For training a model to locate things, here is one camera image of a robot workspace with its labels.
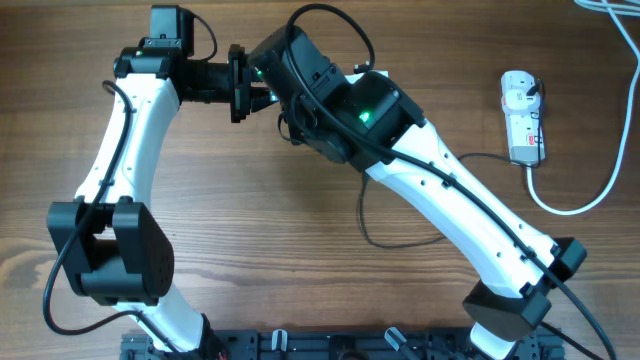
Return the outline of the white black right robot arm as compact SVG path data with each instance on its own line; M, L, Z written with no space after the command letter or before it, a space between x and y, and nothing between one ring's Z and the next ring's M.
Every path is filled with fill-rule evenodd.
M422 109L377 71L345 75L296 26L282 27L248 63L283 105L291 133L404 198L471 263L478 283L464 299L472 344L508 357L550 310L549 292L586 257L573 238L526 224L455 158Z

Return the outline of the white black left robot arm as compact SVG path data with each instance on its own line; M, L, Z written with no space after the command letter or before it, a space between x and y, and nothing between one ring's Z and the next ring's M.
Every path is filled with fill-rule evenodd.
M243 47L231 46L224 63L195 57L198 20L177 5L152 7L149 34L122 50L104 82L114 102L96 159L74 198L53 203L47 217L53 272L75 294L134 319L163 359L230 355L174 285L174 250L150 211L169 125L185 102L226 103L233 122L276 102Z

